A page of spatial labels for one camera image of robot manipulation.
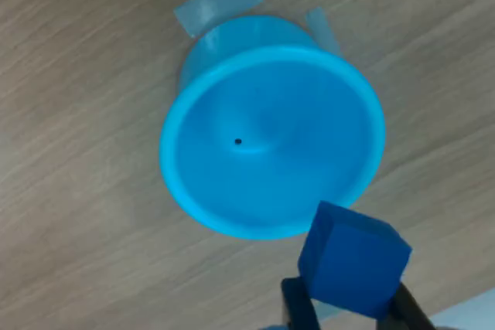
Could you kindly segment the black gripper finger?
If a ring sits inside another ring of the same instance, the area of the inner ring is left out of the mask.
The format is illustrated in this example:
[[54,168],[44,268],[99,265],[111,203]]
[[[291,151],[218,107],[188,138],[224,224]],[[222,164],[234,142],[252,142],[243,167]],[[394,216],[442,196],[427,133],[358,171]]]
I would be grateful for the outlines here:
[[315,308],[301,277],[284,278],[281,282],[282,320],[290,330],[320,330]]
[[400,283],[391,299],[387,316],[377,320],[377,330],[435,330],[407,287]]

